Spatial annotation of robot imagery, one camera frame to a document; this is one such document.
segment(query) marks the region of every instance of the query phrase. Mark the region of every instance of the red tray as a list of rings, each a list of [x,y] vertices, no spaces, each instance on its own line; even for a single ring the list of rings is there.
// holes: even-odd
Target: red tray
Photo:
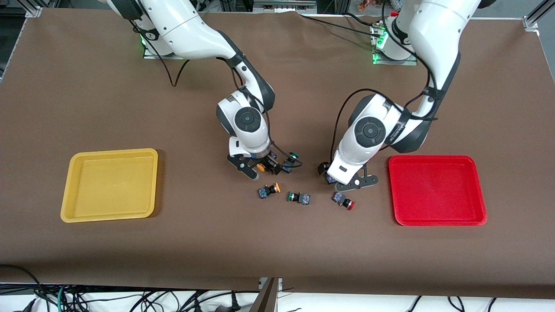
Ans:
[[[468,156],[393,156],[389,176],[395,219],[401,225],[483,225],[487,221],[476,164]]]

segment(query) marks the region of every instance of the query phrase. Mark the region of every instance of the white robot link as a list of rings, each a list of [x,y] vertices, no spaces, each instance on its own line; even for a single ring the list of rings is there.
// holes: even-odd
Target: white robot link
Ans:
[[[218,103],[216,116],[231,135],[228,159],[249,178],[258,173],[239,159],[261,159],[270,153],[262,113],[274,105],[272,87],[245,54],[223,32],[210,28],[189,0],[108,0],[113,11],[133,21],[153,54],[184,59],[217,58],[236,71],[245,84]]]
[[[406,0],[397,17],[384,21],[388,35],[428,65],[430,81],[415,112],[383,94],[367,96],[358,103],[327,169],[327,174],[339,182],[336,189],[369,186],[361,183],[357,172],[384,144],[399,153],[414,152],[422,145],[457,70],[461,33],[479,4],[480,0]],[[391,38],[382,51],[395,60],[410,56]]]

